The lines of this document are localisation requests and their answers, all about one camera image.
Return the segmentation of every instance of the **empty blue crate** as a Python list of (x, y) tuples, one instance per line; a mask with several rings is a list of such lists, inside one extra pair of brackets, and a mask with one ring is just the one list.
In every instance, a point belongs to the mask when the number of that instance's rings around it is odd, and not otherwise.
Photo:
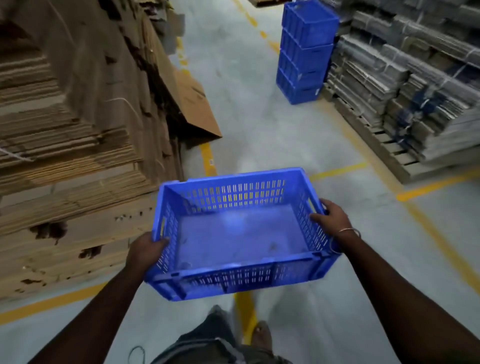
[(300, 72), (281, 50), (278, 58), (278, 67), (295, 88), (315, 87), (324, 82), (326, 65), (319, 70)]
[(295, 87), (280, 68), (276, 73), (276, 84), (292, 105), (316, 100), (323, 86), (323, 83), (320, 83), (317, 86)]
[(288, 2), (283, 9), (282, 27), (304, 47), (332, 44), (339, 18), (319, 0)]
[(332, 55), (333, 44), (302, 48), (284, 29), (280, 49), (285, 52), (300, 72), (308, 72), (327, 68), (328, 61)]
[(152, 234), (170, 243), (145, 281), (181, 301), (322, 278), (338, 255), (314, 211), (301, 168), (164, 183)]

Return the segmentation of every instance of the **bracelet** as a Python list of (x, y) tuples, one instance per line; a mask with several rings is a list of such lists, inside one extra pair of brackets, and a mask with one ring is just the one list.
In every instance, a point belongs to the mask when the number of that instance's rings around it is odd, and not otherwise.
[[(354, 232), (357, 233), (357, 235), (359, 236), (359, 238), (361, 238), (361, 232), (360, 232), (358, 229), (356, 229), (356, 228), (345, 228), (345, 229), (339, 230), (339, 231), (336, 232), (336, 234), (335, 234), (334, 236), (338, 235), (338, 234), (341, 233), (342, 231), (347, 231), (347, 230), (353, 230)], [(333, 240), (333, 237), (330, 239), (330, 246), (329, 246), (329, 247), (330, 247), (330, 251), (333, 252), (333, 253), (335, 253), (335, 254), (342, 254), (342, 252), (337, 252), (336, 250), (333, 250), (333, 249), (332, 249), (332, 240)]]

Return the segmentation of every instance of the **stack of blue crates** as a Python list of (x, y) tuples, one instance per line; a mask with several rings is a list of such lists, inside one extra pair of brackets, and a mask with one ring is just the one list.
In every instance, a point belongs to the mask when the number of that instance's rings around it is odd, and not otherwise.
[(317, 99), (338, 24), (338, 16), (318, 0), (285, 4), (276, 84), (290, 104)]

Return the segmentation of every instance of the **person's right arm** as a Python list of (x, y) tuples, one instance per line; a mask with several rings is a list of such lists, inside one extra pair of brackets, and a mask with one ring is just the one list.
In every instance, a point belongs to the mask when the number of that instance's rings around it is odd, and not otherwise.
[(329, 215), (312, 214), (347, 256), (402, 363), (480, 363), (480, 340), (397, 273), (352, 230), (328, 200)]

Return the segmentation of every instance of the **concrete floor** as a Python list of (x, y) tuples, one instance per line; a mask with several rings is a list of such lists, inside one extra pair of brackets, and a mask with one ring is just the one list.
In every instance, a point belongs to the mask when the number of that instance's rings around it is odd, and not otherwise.
[[(412, 215), (412, 208), (399, 202), (371, 167), (375, 160), (346, 136), (345, 122), (331, 105), (291, 106), (277, 88), (274, 49), (280, 42), (283, 7), (259, 10), (247, 0), (172, 3), (186, 14), (183, 66), (203, 84), (224, 135), (211, 143), (218, 174), (299, 166), (314, 175), (367, 162), (364, 168), (315, 180), (318, 195), (341, 205), (395, 269), (480, 337), (478, 181), (411, 201), (440, 234), (434, 239), (428, 223)], [(187, 177), (205, 175), (198, 148), (184, 154), (184, 168)], [(458, 271), (462, 259), (472, 268), (463, 275)], [(293, 363), (398, 363), (345, 257), (322, 280), (257, 291), (254, 297), (257, 318), (267, 320), (272, 330), (274, 351)], [(87, 302), (0, 326), (3, 361), (25, 363)], [(149, 363), (216, 303), (232, 310), (234, 299), (226, 295), (170, 303), (143, 285), (107, 363), (126, 362), (135, 345), (145, 348)]]

